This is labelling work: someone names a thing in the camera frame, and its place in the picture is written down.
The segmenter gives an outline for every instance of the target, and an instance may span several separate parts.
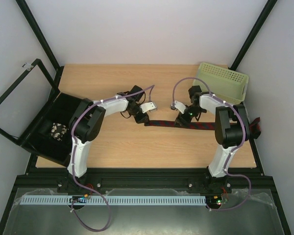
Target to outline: plastic basket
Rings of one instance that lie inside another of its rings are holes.
[[[210,90],[226,102],[239,104],[245,99],[249,80],[246,74],[201,63],[196,77],[206,82]],[[201,82],[194,80],[193,86],[196,85],[200,85],[203,92],[207,91]]]

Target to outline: black pole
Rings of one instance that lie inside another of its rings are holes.
[[[257,36],[259,30],[263,26],[264,22],[266,21],[268,15],[270,14],[271,10],[273,9],[274,5],[276,4],[277,0],[268,0],[264,9],[260,13],[256,23],[254,24],[253,28],[251,29],[248,37],[246,38],[240,52],[237,54],[232,66],[231,70],[235,71],[237,67],[240,65],[240,62],[243,60],[246,52],[248,51],[250,45],[254,41],[255,37]]]
[[[42,31],[40,30],[39,25],[37,24],[33,14],[31,13],[27,3],[25,0],[15,0],[16,3],[19,5],[21,11],[23,12],[27,22],[29,23],[31,29],[34,31],[38,41],[40,42],[41,46],[43,47],[45,53],[47,54],[50,62],[52,63],[54,69],[57,71],[60,68],[58,61],[56,60],[54,54],[52,53],[51,48],[49,47],[48,42],[46,41]]]

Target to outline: tabletop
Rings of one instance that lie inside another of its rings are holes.
[[[195,76],[198,65],[66,65],[61,77],[61,92],[80,98],[100,100],[134,85],[155,85],[151,100],[158,110],[148,113],[150,120],[172,120],[178,111],[170,109],[172,90],[177,81]],[[192,80],[181,82],[175,98],[190,104],[188,89]],[[214,122],[213,114],[202,114],[200,121]],[[207,167],[217,148],[214,131],[155,127],[137,124],[121,114],[104,118],[93,141],[88,167],[108,168],[196,168]],[[231,167],[256,167],[249,142],[238,150]],[[62,167],[39,157],[36,167]]]

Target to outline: white wall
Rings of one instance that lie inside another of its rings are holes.
[[[42,59],[51,75],[54,76],[54,69],[16,2],[14,0],[0,1],[0,95],[24,71],[22,65],[25,62],[33,62],[36,58]],[[37,98],[41,96],[45,98],[46,93],[36,95]],[[17,107],[11,111],[11,116],[15,112]],[[21,120],[15,128],[20,125],[24,126],[26,123]],[[19,174],[24,174],[28,158],[28,152],[0,135],[0,220],[15,178]]]
[[[261,118],[261,162],[294,234],[294,0],[278,1],[238,70],[249,75],[246,106]]]
[[[267,0],[27,0],[61,64],[231,65]]]

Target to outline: patterned cloth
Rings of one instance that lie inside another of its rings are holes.
[[[64,134],[68,131],[67,127],[65,125],[62,125],[60,123],[53,123],[52,129],[51,129],[51,136],[56,139],[57,141],[62,141]]]

